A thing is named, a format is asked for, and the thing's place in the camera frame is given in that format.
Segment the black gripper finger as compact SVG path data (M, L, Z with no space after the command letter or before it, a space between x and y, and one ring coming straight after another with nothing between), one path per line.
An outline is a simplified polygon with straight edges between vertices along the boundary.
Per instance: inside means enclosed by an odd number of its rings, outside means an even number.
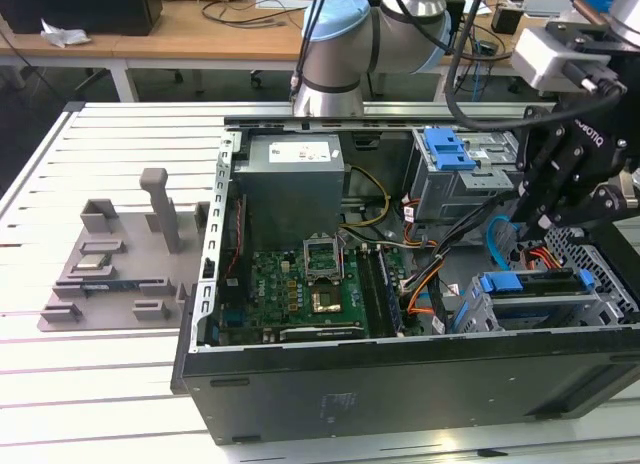
M589 228L638 216L639 189L631 183L599 185L576 206L558 206L545 218L558 228Z
M528 106L524 116L534 124L515 132L522 180L510 215L520 241L540 240L553 227L563 188L584 157L584 145L572 137L574 121L544 124L542 119L550 115L541 106Z

